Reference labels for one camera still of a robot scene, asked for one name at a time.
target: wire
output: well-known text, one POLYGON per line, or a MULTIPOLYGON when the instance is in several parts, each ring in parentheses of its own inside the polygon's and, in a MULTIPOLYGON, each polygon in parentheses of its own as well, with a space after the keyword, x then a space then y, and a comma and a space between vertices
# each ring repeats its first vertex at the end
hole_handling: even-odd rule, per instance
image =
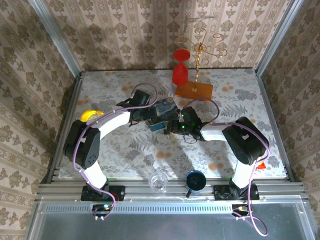
POLYGON ((251 204, 250 204, 250 194, 251 194, 251 183, 252 183, 252 181, 253 181, 253 176, 254 176, 254 172, 255 172, 255 170, 256 170, 257 164, 258 164, 259 162, 262 162, 262 161, 267 160, 267 159, 270 157, 270 155, 271 155, 269 146, 268 146, 267 143, 263 140, 263 138, 262 138, 261 136, 259 136, 259 134, 257 134, 257 133, 256 133, 255 131, 253 131, 251 128, 249 128, 249 127, 247 127, 247 126, 245 126, 245 125, 242 125, 242 124, 240 124, 240 123, 237 123, 237 122, 222 122, 222 123, 212 123, 211 125, 212 125, 212 126, 223 126, 223 125, 229 125, 229 126, 231 126, 231 125, 234 125, 234 126, 243 128, 243 129, 247 130, 249 133, 253 134, 253 135, 262 143, 262 145, 265 147, 266 152, 267 152, 266 156, 265 156, 264 158, 259 159, 259 160, 257 160, 257 161, 255 162, 255 164, 254 164, 254 166, 253 166, 252 173, 251 173, 250 178, 249 178, 248 199, 247 199, 247 200, 248 200, 248 207, 249 207, 249 216, 246 216, 246 218, 250 218, 250 219, 251 219, 252 225, 253 225, 254 229, 257 231, 258 234, 260 234, 262 237, 268 236, 268 228, 267 228, 266 224, 265 224, 260 218, 255 217, 255 216, 252 215, 252 208, 251 208, 251 204), (258 227, 257 227, 257 225, 256 225, 256 223, 255 223, 255 219, 262 223, 262 225, 263 225, 264 228, 265 228, 265 233, 261 232, 261 231, 258 229, 258 227))
POLYGON ((207 98, 207 97, 199 97, 199 98, 197 98, 197 99, 192 100, 191 102, 189 102, 187 105, 185 105, 185 106, 182 107, 182 108, 184 109, 184 108, 186 108, 187 106, 189 106, 190 104, 192 104, 193 102, 195 102, 195 101, 202 101, 202 100, 209 100, 210 102, 212 102, 212 103, 215 105, 215 107, 216 107, 216 109, 217 109, 217 111, 218 111, 217 114, 216 114, 216 116, 209 121, 209 123, 211 123, 212 121, 216 120, 216 119, 219 117, 219 115, 220 115, 220 109, 219 109, 219 107, 218 107, 218 104, 216 104, 216 102, 213 101, 212 99, 207 98))
POLYGON ((114 205, 116 204, 116 199, 115 197, 108 191, 105 191, 105 190, 102 190, 102 189, 99 189, 97 187, 95 187, 91 182, 90 180, 87 178, 87 176, 85 175, 84 173, 84 169, 82 167, 78 168, 76 166, 76 156, 77 156, 77 152, 78 152, 78 149, 79 149, 79 146, 80 146, 80 143, 82 141, 82 138, 84 137, 84 135, 86 134, 87 130, 89 128, 91 128, 92 126, 98 124, 100 121, 110 117, 111 115, 113 114, 116 114, 116 113, 119 113, 119 112, 123 112, 123 111, 127 111, 127 110, 132 110, 132 109, 144 109, 144 108, 149 108, 151 107, 153 104, 156 103, 156 101, 158 100, 158 91, 156 89, 155 86, 153 86, 152 84, 150 83, 140 83, 138 85, 136 85, 133 89, 132 89, 132 92, 131 92, 131 97, 133 96, 134 94, 134 91, 136 90, 136 88, 138 86, 141 86, 141 85, 148 85, 148 86, 151 86, 154 91, 155 91, 155 99, 152 103, 148 104, 148 105, 145 105, 145 106, 130 106, 130 107, 124 107, 124 108, 120 108, 120 109, 117 109, 117 110, 113 110, 112 112, 109 112, 105 115, 102 115, 100 116, 98 119, 94 120, 93 122, 91 122, 90 124, 88 124, 86 126, 86 128, 82 131, 82 133, 80 134, 79 138, 78 138, 78 141, 76 142, 75 144, 75 148, 74 148, 74 151, 73 151, 73 155, 72 155, 72 165, 73 165, 73 168, 74 170, 76 170, 77 172, 79 172, 81 174, 81 176, 84 178, 84 180, 86 181, 86 183, 94 190, 100 192, 100 193, 103 193, 103 194, 107 194, 111 197, 112 199, 112 208, 110 209, 110 212, 108 214, 106 214, 105 217, 109 216, 111 214, 111 212, 114 210, 114 205))
MULTIPOLYGON (((97 205, 97 206, 94 208, 94 211, 93 211, 93 216, 94 216, 94 217, 97 216, 97 211, 98 211, 99 209, 104 209, 104 210, 106 210, 106 208, 105 208, 104 206, 99 206, 99 205, 97 205)), ((110 211, 109 211, 107 214, 103 215, 102 217, 105 219, 106 217, 108 217, 109 214, 110 214, 110 211)))
POLYGON ((116 203, 118 203, 118 202, 119 202, 119 197, 118 197, 118 195, 117 195, 115 192, 113 192, 112 195, 115 196, 115 197, 117 197, 116 203))
POLYGON ((187 143, 187 144, 195 144, 196 142, 198 142, 198 139, 196 139, 194 142, 188 142, 188 141, 186 141, 186 135, 183 135, 183 140, 184 140, 185 143, 187 143))

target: floral tablecloth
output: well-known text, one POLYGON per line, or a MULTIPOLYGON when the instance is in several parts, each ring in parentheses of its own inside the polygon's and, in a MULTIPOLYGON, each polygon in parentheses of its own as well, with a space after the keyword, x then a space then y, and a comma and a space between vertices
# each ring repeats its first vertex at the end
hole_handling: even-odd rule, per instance
MULTIPOLYGON (((189 79, 194 79, 195 74, 195 70, 189 70, 189 79)), ((110 112, 117 103, 129 98, 131 90, 139 83, 155 85, 159 100, 173 97, 179 108, 190 101, 175 97, 172 70, 94 71, 85 72, 81 78, 83 85, 73 121, 79 119, 85 110, 110 112)), ((254 177, 285 178, 284 165, 253 71, 203 69, 198 81, 213 85, 212 99, 220 108, 216 123, 246 116, 267 137, 271 157, 265 162, 266 169, 257 170, 254 177)), ((155 96, 148 86, 141 86, 140 89, 155 96)), ((215 106, 209 102, 196 101, 192 106, 203 122, 217 114, 215 106)), ((189 144, 181 135, 164 135, 163 129, 152 132, 146 123, 141 122, 130 128, 129 124, 123 125, 105 136, 101 140, 98 162, 108 178, 148 178, 154 171, 162 171, 168 177, 184 178, 191 170, 199 170, 207 178, 229 178, 237 159, 227 142, 198 141, 189 144)), ((66 157, 63 157, 60 166, 60 178, 78 177, 66 157)))

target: wall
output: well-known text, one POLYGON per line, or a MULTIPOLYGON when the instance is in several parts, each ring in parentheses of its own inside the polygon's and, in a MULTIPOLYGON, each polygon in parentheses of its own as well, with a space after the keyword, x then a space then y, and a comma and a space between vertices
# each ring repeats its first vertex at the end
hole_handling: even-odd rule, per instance
POLYGON ((305 0, 262 75, 290 164, 320 225, 320 2, 305 0))
POLYGON ((0 239, 22 239, 74 77, 28 1, 0 1, 0 239))
MULTIPOLYGON (((281 19, 287 0, 45 0, 82 71, 167 69, 176 38, 194 30, 225 35, 229 54, 207 55, 206 68, 252 68, 281 19)), ((190 60, 195 66, 194 58, 190 60)))

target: clear glass cup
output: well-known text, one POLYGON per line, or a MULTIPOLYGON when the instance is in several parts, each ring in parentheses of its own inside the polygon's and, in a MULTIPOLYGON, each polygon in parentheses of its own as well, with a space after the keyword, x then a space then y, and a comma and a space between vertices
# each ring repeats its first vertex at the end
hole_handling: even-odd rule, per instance
POLYGON ((152 173, 149 177, 149 186, 155 192, 165 193, 167 191, 168 178, 166 174, 160 171, 152 173))

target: blue mug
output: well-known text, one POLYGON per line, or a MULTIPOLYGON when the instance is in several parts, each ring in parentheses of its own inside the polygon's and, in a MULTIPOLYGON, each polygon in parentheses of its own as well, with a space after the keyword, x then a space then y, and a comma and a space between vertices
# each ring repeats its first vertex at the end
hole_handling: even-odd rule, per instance
POLYGON ((205 175, 197 170, 191 171, 186 175, 185 183, 189 189, 186 197, 189 198, 191 193, 199 193, 207 184, 205 175))

